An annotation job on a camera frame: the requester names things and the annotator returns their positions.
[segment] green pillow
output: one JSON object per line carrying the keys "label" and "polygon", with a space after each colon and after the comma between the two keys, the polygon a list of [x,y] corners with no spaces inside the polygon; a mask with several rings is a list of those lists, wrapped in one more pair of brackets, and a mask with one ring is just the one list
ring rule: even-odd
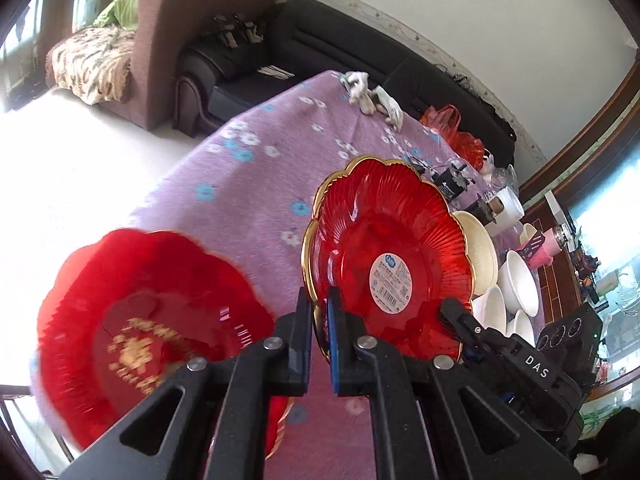
{"label": "green pillow", "polygon": [[138,0],[113,0],[94,20],[94,27],[117,23],[125,30],[138,27]]}

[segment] silver bolt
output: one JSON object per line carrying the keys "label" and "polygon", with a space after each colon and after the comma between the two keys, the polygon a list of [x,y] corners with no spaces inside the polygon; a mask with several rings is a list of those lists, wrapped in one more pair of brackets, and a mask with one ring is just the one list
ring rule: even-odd
{"label": "silver bolt", "polygon": [[194,357],[187,363],[187,368],[192,372],[199,372],[207,367],[207,360],[204,357]]}
{"label": "silver bolt", "polygon": [[264,340],[263,346],[267,350],[277,350],[282,346],[282,339],[277,336],[268,337]]}
{"label": "silver bolt", "polygon": [[371,350],[378,344],[378,340],[372,335],[363,335],[356,341],[357,345],[363,350]]}
{"label": "silver bolt", "polygon": [[433,365],[438,370],[449,370],[454,365],[454,361],[448,355],[436,355],[433,358]]}

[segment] barcode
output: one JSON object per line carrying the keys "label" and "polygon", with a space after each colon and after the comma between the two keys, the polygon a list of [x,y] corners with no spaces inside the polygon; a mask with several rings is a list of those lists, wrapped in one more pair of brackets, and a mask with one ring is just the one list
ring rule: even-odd
{"label": "barcode", "polygon": [[396,303],[398,302],[398,300],[396,300],[396,298],[391,294],[391,292],[386,290],[385,287],[381,286],[380,290],[378,291],[378,294],[382,296],[383,300],[388,301],[391,306],[396,306]]}

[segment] white floor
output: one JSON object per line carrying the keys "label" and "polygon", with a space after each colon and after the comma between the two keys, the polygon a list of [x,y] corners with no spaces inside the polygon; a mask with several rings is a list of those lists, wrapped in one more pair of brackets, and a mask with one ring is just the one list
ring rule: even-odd
{"label": "white floor", "polygon": [[[146,132],[63,90],[0,115],[0,384],[29,384],[38,307],[66,257],[118,227],[198,142],[170,124]],[[42,448],[52,436],[30,401],[20,401],[25,446],[56,472],[64,462]]]}

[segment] red plate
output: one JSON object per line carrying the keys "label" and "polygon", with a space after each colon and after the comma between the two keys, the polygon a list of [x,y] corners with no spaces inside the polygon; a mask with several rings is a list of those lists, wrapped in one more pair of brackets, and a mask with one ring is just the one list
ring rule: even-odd
{"label": "red plate", "polygon": [[[177,233],[120,229],[69,256],[43,302],[42,386],[84,448],[191,357],[238,355],[273,327],[230,263]],[[267,454],[286,407],[271,399]]]}
{"label": "red plate", "polygon": [[371,335],[405,355],[458,359],[460,345],[437,313],[443,298],[469,307],[465,235],[438,189],[405,163],[364,155],[324,181],[305,233],[303,274],[318,308],[329,287],[340,286],[345,310],[362,316]]}

